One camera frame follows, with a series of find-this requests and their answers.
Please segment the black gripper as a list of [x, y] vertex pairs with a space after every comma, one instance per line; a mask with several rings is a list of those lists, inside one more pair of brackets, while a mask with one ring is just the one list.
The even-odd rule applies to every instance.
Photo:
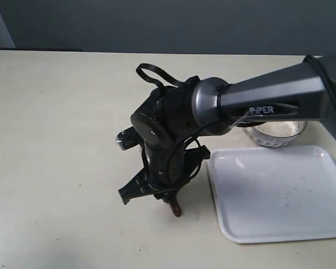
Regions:
[[153, 195], [164, 203], [177, 203], [178, 190], [200, 171], [210, 158], [205, 145], [191, 137], [176, 141], [168, 149], [145, 145], [144, 169], [118, 190], [124, 205], [132, 199]]

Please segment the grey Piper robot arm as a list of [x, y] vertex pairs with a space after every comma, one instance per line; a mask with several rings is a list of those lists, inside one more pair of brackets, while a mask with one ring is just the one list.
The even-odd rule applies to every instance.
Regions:
[[320, 122], [336, 140], [336, 53], [308, 55], [294, 66], [230, 84], [218, 77], [179, 81], [163, 69], [140, 64], [137, 75], [155, 89], [117, 135], [123, 150], [139, 146], [142, 169], [119, 190], [124, 203], [144, 196], [179, 207], [177, 193], [199, 172], [210, 152], [191, 148], [203, 136], [266, 122]]

